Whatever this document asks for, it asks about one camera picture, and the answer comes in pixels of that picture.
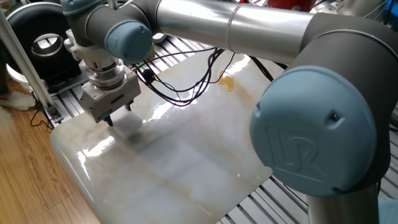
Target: gray joint housing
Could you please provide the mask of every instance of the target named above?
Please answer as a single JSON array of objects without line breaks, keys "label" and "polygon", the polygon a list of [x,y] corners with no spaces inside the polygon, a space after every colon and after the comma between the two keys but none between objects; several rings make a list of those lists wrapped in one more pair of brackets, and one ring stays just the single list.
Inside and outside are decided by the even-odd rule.
[{"label": "gray joint housing", "polygon": [[123,21],[135,20],[151,28],[145,13],[133,4],[126,4],[117,11],[98,4],[85,12],[67,16],[67,20],[76,42],[85,47],[95,44],[105,48],[106,34]]},{"label": "gray joint housing", "polygon": [[391,156],[388,126],[398,100],[397,35],[369,19],[315,14],[301,49],[288,69],[304,65],[328,68],[351,82],[368,102],[376,124],[376,154],[353,191],[376,183],[387,172]]}]

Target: metal mount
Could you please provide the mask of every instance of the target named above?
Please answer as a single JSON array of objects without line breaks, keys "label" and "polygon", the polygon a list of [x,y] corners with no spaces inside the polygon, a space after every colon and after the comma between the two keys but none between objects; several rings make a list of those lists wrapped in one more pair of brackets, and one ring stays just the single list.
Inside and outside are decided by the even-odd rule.
[{"label": "metal mount", "polygon": [[130,105],[141,94],[137,75],[127,67],[124,67],[124,73],[123,81],[116,88],[99,88],[91,82],[83,85],[81,107],[95,122],[105,120],[112,126],[109,115],[124,105]]}]

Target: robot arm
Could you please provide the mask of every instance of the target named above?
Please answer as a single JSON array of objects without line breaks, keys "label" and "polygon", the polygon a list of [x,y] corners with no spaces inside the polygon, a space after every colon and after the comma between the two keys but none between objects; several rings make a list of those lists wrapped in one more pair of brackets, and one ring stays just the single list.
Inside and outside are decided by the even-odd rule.
[{"label": "robot arm", "polygon": [[386,173],[398,42],[382,24],[207,0],[135,0],[118,11],[100,2],[62,4],[75,45],[99,46],[111,58],[141,62],[152,33],[163,32],[289,64],[262,95],[250,130],[260,160],[289,187],[339,197]]}]

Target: black cable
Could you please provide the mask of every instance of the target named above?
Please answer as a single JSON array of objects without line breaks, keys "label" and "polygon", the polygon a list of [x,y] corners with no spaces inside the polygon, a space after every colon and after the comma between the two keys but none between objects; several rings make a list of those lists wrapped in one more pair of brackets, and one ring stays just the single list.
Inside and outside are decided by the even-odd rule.
[{"label": "black cable", "polygon": [[268,69],[265,68],[265,66],[255,57],[250,56],[251,60],[259,67],[260,71],[264,74],[264,76],[270,81],[274,81],[274,78],[272,75],[268,72]]},{"label": "black cable", "polygon": [[[207,51],[207,50],[214,50],[213,53],[211,53],[208,57],[207,60],[207,66],[208,69],[206,71],[206,73],[204,74],[204,76],[202,76],[202,78],[196,82],[196,84],[194,84],[193,86],[191,86],[190,88],[186,88],[184,90],[177,90],[174,88],[174,86],[172,86],[169,83],[163,82],[163,80],[156,75],[156,73],[153,71],[153,69],[148,65],[149,62],[162,58],[162,57],[169,57],[172,55],[176,55],[176,54],[185,54],[185,53],[194,53],[194,52],[202,52],[202,51]],[[152,72],[154,80],[161,83],[164,87],[166,87],[167,89],[169,89],[170,91],[173,91],[177,94],[178,99],[169,97],[168,95],[162,93],[161,91],[159,91],[156,87],[153,86],[152,82],[148,81],[147,82],[147,78],[148,76],[144,76],[143,72],[141,71],[141,69],[137,66],[137,65],[132,65],[136,68],[137,73],[139,73],[140,75],[138,75],[139,79],[150,89],[152,90],[156,95],[160,96],[162,99],[164,99],[165,101],[175,105],[175,106],[187,106],[190,103],[192,103],[195,99],[197,99],[199,96],[201,96],[205,90],[208,88],[208,85],[211,83],[217,83],[221,77],[223,76],[224,72],[226,71],[226,69],[231,65],[235,53],[232,55],[231,60],[229,61],[229,63],[227,64],[227,66],[225,67],[225,69],[223,70],[223,73],[218,77],[217,81],[211,81],[211,69],[213,67],[213,64],[215,63],[215,61],[217,60],[217,58],[224,52],[223,49],[219,49],[216,47],[210,48],[210,49],[205,49],[205,50],[195,50],[195,51],[191,51],[191,52],[179,52],[179,53],[175,53],[175,54],[169,54],[169,55],[163,55],[157,58],[154,58],[152,60],[149,61],[144,61],[145,65],[147,65],[147,67],[149,68],[149,70]],[[270,80],[271,82],[274,80],[272,75],[269,73],[269,71],[267,70],[267,68],[255,57],[250,57],[253,62],[257,65],[257,67],[259,68],[259,70],[264,74],[264,76]],[[183,100],[181,99],[181,97],[178,95],[178,93],[183,93],[183,92],[188,92],[192,90],[192,97],[190,99],[187,100]]]},{"label": "black cable", "polygon": [[[148,88],[150,88],[154,93],[156,93],[161,98],[163,98],[164,100],[168,101],[169,103],[171,103],[171,104],[173,104],[175,106],[187,106],[187,105],[189,105],[191,102],[193,102],[195,99],[197,99],[199,96],[201,96],[205,92],[205,90],[207,89],[207,86],[210,83],[211,68],[212,68],[213,64],[215,63],[216,59],[224,52],[223,49],[217,49],[217,48],[213,48],[213,49],[215,51],[208,57],[208,70],[206,71],[204,76],[194,86],[190,87],[189,89],[186,89],[186,91],[193,90],[192,97],[189,100],[176,100],[176,99],[173,99],[173,98],[163,94],[162,92],[160,92],[152,84],[148,84],[140,76],[138,76],[138,77],[140,78],[140,80],[142,82],[144,82],[148,86]],[[139,70],[137,65],[134,65],[134,66],[135,66],[136,70],[141,74],[141,76],[143,76],[143,73],[141,72],[141,70]],[[158,81],[161,82],[164,86],[166,86],[169,90],[172,90],[174,92],[181,91],[181,90],[176,90],[174,87],[170,87],[170,84],[164,83],[159,77],[157,77],[157,78],[159,79]]]},{"label": "black cable", "polygon": [[[222,52],[224,52],[224,50],[223,49],[217,49],[217,48],[213,48],[215,51],[209,56],[209,58],[215,58],[215,59],[217,59],[218,58],[218,56],[220,56],[221,55],[221,53]],[[206,78],[206,76],[207,76],[207,74],[208,73],[206,73],[199,81],[197,81],[196,82],[196,84],[194,84],[193,86],[191,86],[190,88],[187,88],[187,89],[184,89],[184,90],[176,90],[176,89],[171,89],[168,85],[166,85],[166,84],[164,84],[164,82],[155,74],[155,77],[156,77],[156,79],[158,79],[158,81],[159,82],[161,82],[161,84],[163,84],[166,88],[168,88],[169,90],[172,90],[172,91],[175,91],[175,92],[178,92],[178,93],[183,93],[183,92],[186,92],[186,91],[189,91],[189,90],[192,90],[192,89],[194,89],[195,87],[197,87],[201,82],[203,82],[204,81],[204,79]]]},{"label": "black cable", "polygon": [[156,57],[156,58],[150,59],[149,61],[147,61],[147,63],[149,63],[149,62],[153,62],[154,60],[161,59],[161,58],[164,58],[164,57],[173,56],[173,55],[179,55],[179,54],[190,54],[190,53],[198,53],[198,52],[206,52],[206,51],[209,51],[209,50],[214,50],[214,49],[217,49],[217,48],[216,48],[216,47],[212,47],[212,48],[209,48],[209,49],[203,49],[203,50],[192,50],[192,51],[188,51],[188,52],[177,52],[177,53],[172,53],[172,54],[168,54],[168,55],[162,55],[162,56],[159,56],[159,57]]},{"label": "black cable", "polygon": [[284,70],[286,70],[287,65],[285,65],[284,63],[279,63],[279,62],[274,62],[275,64],[277,64],[279,67],[283,68]]},{"label": "black cable", "polygon": [[284,186],[286,187],[287,190],[290,191],[290,193],[294,194],[294,196],[296,196],[301,202],[303,202],[306,206],[308,206],[308,204],[306,202],[304,202],[299,196],[297,196],[296,193],[293,192],[292,189],[290,189],[290,187],[286,186],[286,184],[284,184]]},{"label": "black cable", "polygon": [[51,133],[51,131],[53,130],[53,127],[51,127],[51,125],[49,124],[49,121],[45,122],[45,121],[43,121],[43,120],[40,120],[40,123],[39,123],[39,124],[33,124],[33,120],[36,118],[36,115],[37,115],[39,112],[41,112],[41,110],[37,110],[37,111],[35,112],[35,114],[33,115],[32,119],[31,119],[31,121],[30,121],[30,126],[31,126],[31,127],[38,127],[38,126],[44,124],[45,127],[47,128],[45,131],[48,132],[48,133]]},{"label": "black cable", "polygon": [[221,73],[221,75],[220,75],[220,77],[218,77],[217,81],[210,82],[210,83],[218,83],[218,81],[219,81],[219,80],[221,79],[221,77],[224,75],[224,72],[226,71],[226,69],[231,65],[232,60],[234,60],[234,57],[235,57],[235,53],[232,54],[231,60],[230,60],[229,63],[225,66],[225,68],[224,68],[224,70],[223,70],[223,73]]},{"label": "black cable", "polygon": [[393,7],[393,5],[394,5],[394,1],[395,1],[395,0],[391,0],[391,5],[390,5],[390,7],[388,8],[387,15],[386,15],[386,19],[385,19],[384,22],[383,22],[384,25],[387,25],[388,20],[390,19],[390,15],[391,15],[392,7]]}]

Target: silver arm tube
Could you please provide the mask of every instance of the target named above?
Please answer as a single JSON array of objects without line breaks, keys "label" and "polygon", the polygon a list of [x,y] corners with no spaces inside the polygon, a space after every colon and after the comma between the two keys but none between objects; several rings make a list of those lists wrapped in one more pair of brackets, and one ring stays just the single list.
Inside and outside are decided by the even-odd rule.
[{"label": "silver arm tube", "polygon": [[290,63],[312,14],[209,0],[161,0],[157,24],[168,35]]}]

